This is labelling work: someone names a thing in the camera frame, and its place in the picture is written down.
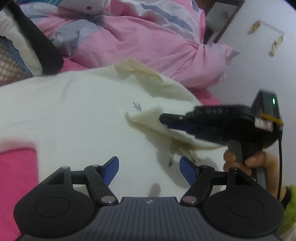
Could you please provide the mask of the person's right hand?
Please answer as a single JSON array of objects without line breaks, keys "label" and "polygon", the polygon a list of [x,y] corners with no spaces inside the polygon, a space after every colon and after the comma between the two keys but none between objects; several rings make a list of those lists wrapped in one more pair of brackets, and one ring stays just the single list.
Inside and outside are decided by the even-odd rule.
[{"label": "person's right hand", "polygon": [[224,153],[223,159],[224,171],[229,171],[230,168],[238,168],[246,175],[251,176],[252,169],[262,168],[265,174],[266,190],[275,198],[278,195],[280,166],[277,158],[264,151],[255,153],[245,161],[245,164],[240,164],[236,161],[233,152],[227,150]]}]

